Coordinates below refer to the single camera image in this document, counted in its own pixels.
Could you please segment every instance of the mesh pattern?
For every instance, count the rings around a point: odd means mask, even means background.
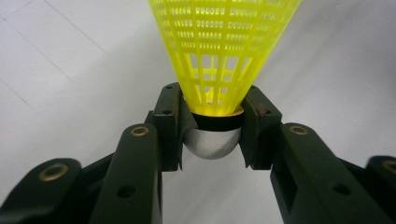
[[[191,112],[231,115],[301,0],[149,0]]]

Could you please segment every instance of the black plastic part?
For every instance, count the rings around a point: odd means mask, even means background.
[[[120,139],[90,223],[162,223],[161,151],[156,128],[136,124]]]
[[[253,170],[269,170],[274,151],[274,134],[282,124],[282,114],[260,91],[252,86],[241,106],[245,110],[239,145],[246,167]]]
[[[348,171],[355,176],[356,180],[359,181],[359,183],[361,183],[361,185],[364,185],[364,178],[365,178],[365,171],[363,168],[350,163],[349,161],[344,161],[342,159],[339,159],[341,163],[344,164],[344,166],[348,169]]]
[[[182,137],[197,124],[183,99],[178,83],[172,83],[161,91],[154,111],[148,114],[146,122],[151,122],[158,130],[162,154],[162,171],[176,171],[181,168]]]
[[[367,191],[396,222],[396,158],[372,157],[367,163],[365,174]]]
[[[0,223],[67,223],[79,195],[80,171],[72,159],[38,165],[8,195]]]
[[[271,181],[285,223],[391,223],[312,129],[285,124],[279,145]]]
[[[76,209],[71,216],[70,223],[86,224],[89,222],[113,155],[114,153],[82,169],[82,196],[78,203],[75,204]]]
[[[192,114],[198,124],[198,129],[210,132],[227,132],[240,128],[244,120],[244,113],[227,117],[209,117]]]

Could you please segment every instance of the white surface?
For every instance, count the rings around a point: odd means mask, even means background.
[[[183,136],[183,144],[184,148],[199,158],[218,160],[229,155],[238,145],[240,138],[240,127],[227,132],[189,129]]]
[[[396,2],[303,0],[255,85],[363,166],[396,156]],[[0,202],[33,167],[111,153],[176,81],[144,0],[0,0]],[[269,172],[184,150],[163,223],[281,223]]]

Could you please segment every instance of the screw hole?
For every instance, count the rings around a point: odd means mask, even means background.
[[[130,198],[136,192],[136,188],[132,185],[126,185],[124,187],[119,188],[117,195],[122,199]]]
[[[300,127],[300,126],[291,126],[291,127],[289,128],[289,130],[290,130],[292,133],[296,133],[296,134],[300,134],[300,135],[308,134],[308,130],[305,129],[305,128],[303,128],[303,127]]]
[[[332,186],[332,190],[334,190],[335,192],[337,192],[339,194],[345,195],[345,196],[350,194],[350,189],[343,184],[334,184]]]
[[[131,134],[133,136],[143,136],[143,135],[145,135],[148,132],[149,132],[149,129],[146,128],[146,127],[136,127],[136,128],[131,130]]]
[[[390,172],[396,175],[396,161],[383,161],[382,165]]]
[[[56,163],[41,171],[38,178],[44,182],[56,180],[67,173],[69,167],[63,163]]]

